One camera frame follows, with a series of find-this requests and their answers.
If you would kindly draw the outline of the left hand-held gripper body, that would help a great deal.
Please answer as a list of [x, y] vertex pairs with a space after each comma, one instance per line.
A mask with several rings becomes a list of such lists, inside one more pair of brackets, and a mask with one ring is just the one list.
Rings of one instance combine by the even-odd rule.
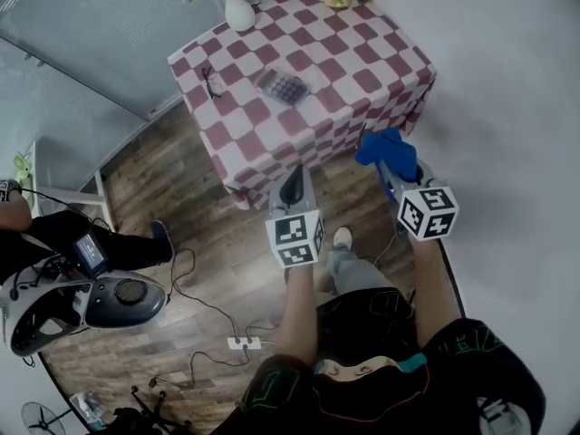
[[323, 217], [316, 202], [310, 172], [305, 165], [302, 200], [291, 207], [280, 200], [279, 190], [295, 167], [275, 182], [268, 199], [266, 233], [271, 251], [282, 268], [316, 263], [325, 235]]

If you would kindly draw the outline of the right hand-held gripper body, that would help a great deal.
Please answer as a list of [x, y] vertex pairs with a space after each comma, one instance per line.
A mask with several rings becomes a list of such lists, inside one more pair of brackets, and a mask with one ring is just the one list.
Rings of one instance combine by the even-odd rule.
[[446, 237], [457, 220], [459, 203], [452, 188], [418, 160], [414, 181], [404, 180], [381, 161], [377, 165], [386, 195], [397, 207], [396, 219], [418, 241]]

